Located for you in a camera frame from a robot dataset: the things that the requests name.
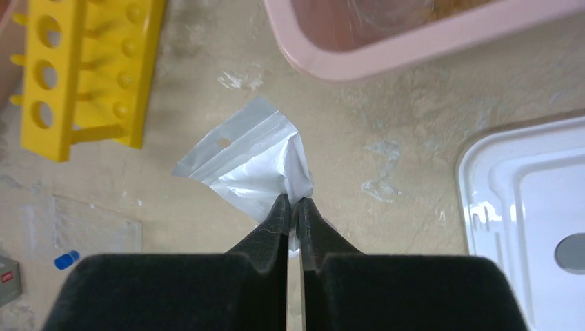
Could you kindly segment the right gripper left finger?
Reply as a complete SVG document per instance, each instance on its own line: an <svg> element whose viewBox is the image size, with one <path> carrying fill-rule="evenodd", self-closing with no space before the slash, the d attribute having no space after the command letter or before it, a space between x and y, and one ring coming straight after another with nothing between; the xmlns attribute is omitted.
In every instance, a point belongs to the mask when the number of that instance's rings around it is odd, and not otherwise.
<svg viewBox="0 0 585 331"><path fill-rule="evenodd" d="M44 330L285 330L291 206L280 195L223 254L96 254L69 274Z"/></svg>

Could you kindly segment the clear well plate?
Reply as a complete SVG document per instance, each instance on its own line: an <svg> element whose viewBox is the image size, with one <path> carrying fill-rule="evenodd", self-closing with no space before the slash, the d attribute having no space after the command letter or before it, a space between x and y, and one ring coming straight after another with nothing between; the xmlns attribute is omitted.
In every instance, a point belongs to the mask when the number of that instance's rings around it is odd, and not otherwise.
<svg viewBox="0 0 585 331"><path fill-rule="evenodd" d="M82 257L142 251L140 221L94 204L42 196L21 207L20 217L27 253L38 261L73 250Z"/></svg>

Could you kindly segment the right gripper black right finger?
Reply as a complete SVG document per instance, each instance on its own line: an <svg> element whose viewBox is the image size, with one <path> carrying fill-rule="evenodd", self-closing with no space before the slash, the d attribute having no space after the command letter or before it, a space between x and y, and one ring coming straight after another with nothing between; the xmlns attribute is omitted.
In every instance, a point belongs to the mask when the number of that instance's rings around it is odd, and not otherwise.
<svg viewBox="0 0 585 331"><path fill-rule="evenodd" d="M503 272L462 255L365 254L297 204L305 330L525 330Z"/></svg>

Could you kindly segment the white plastic bin lid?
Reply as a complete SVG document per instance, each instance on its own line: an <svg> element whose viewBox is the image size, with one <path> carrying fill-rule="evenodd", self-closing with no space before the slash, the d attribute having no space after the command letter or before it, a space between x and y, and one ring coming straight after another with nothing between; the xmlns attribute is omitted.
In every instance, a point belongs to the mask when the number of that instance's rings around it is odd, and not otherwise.
<svg viewBox="0 0 585 331"><path fill-rule="evenodd" d="M457 164L472 255L507 276L529 330L584 329L584 118L492 133Z"/></svg>

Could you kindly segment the blue capped test tube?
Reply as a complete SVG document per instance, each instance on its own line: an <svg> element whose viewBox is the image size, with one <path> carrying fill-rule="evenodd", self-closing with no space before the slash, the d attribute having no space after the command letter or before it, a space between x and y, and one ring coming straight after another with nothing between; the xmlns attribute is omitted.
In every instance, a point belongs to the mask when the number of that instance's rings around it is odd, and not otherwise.
<svg viewBox="0 0 585 331"><path fill-rule="evenodd" d="M54 266L58 270L65 270L74 265L80 259L80 254L76 250L71 250L58 256L54 260Z"/></svg>

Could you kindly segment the white packet pouch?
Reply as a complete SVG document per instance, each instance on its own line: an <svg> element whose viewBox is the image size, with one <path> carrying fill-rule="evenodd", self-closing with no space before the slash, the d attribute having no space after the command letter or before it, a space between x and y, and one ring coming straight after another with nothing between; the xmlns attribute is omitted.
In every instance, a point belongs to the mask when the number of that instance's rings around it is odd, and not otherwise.
<svg viewBox="0 0 585 331"><path fill-rule="evenodd" d="M204 184L258 223L278 196L295 205L314 188L298 129L263 97L213 128L172 175Z"/></svg>

